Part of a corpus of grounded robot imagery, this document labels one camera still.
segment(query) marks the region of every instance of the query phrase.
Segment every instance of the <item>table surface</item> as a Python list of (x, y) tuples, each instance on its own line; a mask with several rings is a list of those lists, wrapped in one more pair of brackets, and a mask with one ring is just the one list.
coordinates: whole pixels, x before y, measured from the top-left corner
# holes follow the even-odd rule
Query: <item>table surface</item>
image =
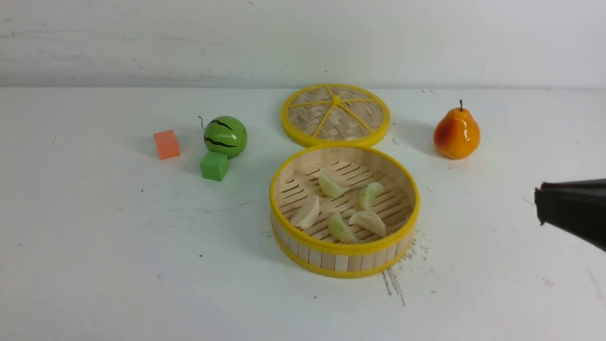
[[(533, 192), (606, 176), (605, 91), (374, 90), (393, 123), (375, 148), (422, 204), (408, 254), (356, 280), (271, 235), (292, 91), (0, 88), (0, 339), (604, 339), (606, 254), (540, 226)], [(482, 143), (451, 161), (432, 133), (460, 98)], [(198, 116), (220, 115), (249, 141), (215, 182)], [(169, 129), (182, 154), (160, 161)]]

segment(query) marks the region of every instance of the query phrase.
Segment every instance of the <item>black object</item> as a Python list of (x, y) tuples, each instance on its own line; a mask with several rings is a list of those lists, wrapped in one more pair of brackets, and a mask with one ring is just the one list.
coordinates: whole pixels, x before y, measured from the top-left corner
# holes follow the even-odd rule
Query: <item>black object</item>
[(542, 183), (534, 190), (541, 225), (565, 230), (606, 252), (606, 178)]

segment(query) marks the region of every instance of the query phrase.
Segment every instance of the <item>yellow spoke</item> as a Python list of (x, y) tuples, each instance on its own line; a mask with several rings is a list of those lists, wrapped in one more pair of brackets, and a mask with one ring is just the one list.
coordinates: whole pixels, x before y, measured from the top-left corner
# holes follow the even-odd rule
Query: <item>yellow spoke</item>
[(374, 100), (373, 98), (358, 98), (355, 100), (345, 100), (345, 101), (341, 101), (342, 103), (347, 103), (347, 102), (377, 102), (377, 100)]
[(316, 104), (331, 104), (332, 102), (306, 102), (306, 103), (297, 103), (297, 104), (293, 104), (291, 106), (288, 106), (288, 108), (294, 108), (294, 107), (302, 107), (302, 106), (314, 106)]
[(356, 121), (360, 122), (360, 124), (362, 125), (362, 127), (368, 129), (369, 132), (372, 132), (373, 130), (370, 129), (370, 127), (368, 127), (366, 125), (366, 123), (364, 123), (364, 121), (362, 121), (362, 119), (360, 119), (355, 113), (353, 113), (353, 111), (351, 111), (348, 107), (342, 106), (340, 104), (337, 104), (341, 109), (345, 110), (345, 112), (347, 112), (348, 114), (351, 115), (351, 117), (355, 118)]
[(322, 121), (320, 121), (320, 124), (318, 124), (316, 131), (313, 132), (313, 135), (312, 135), (313, 137), (316, 137), (316, 135), (320, 131), (320, 128), (324, 125), (324, 122), (326, 122), (326, 119), (330, 115), (330, 112), (333, 111), (334, 107), (335, 107), (335, 104), (333, 103), (333, 105), (331, 105), (330, 108), (328, 108), (328, 111), (326, 111), (326, 114), (324, 114), (324, 118), (322, 119)]

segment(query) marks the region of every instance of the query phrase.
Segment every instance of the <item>toy fruit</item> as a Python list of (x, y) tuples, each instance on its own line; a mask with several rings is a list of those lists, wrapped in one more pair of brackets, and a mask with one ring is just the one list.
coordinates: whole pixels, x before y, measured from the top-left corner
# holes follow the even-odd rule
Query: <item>toy fruit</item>
[(248, 135), (242, 122), (231, 116), (220, 116), (210, 121), (204, 129), (204, 144), (209, 151), (233, 158), (246, 148)]
[(468, 157), (480, 145), (480, 128), (469, 111), (460, 107), (449, 111), (438, 123), (433, 142), (438, 152), (454, 160)]
[(311, 194), (303, 200), (301, 207), (299, 207), (297, 213), (290, 220), (290, 223), (293, 226), (307, 229), (316, 222), (318, 214), (320, 214), (320, 198), (317, 195)]

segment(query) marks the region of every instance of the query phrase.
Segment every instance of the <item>bamboo steamer basket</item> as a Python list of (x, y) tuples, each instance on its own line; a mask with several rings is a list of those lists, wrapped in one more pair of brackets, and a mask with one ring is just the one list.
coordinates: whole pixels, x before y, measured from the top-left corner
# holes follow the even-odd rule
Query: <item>bamboo steamer basket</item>
[(282, 106), (284, 131), (303, 147), (348, 141), (373, 146), (389, 130), (390, 112), (374, 93), (347, 84), (319, 84), (293, 93)]
[[(339, 198), (326, 197), (318, 185), (321, 167), (350, 190)], [(328, 231), (328, 218), (340, 212), (347, 221), (361, 211), (358, 190), (374, 181), (385, 186), (372, 211), (387, 225), (387, 236), (353, 225), (350, 228), (361, 242), (338, 242)], [(310, 194), (320, 197), (320, 214), (312, 227), (301, 230), (290, 219)], [(284, 253), (309, 271), (339, 278), (370, 276), (397, 263), (413, 239), (421, 204), (414, 179), (396, 160), (346, 141), (320, 144), (290, 157), (271, 181), (269, 197), (273, 235)]]

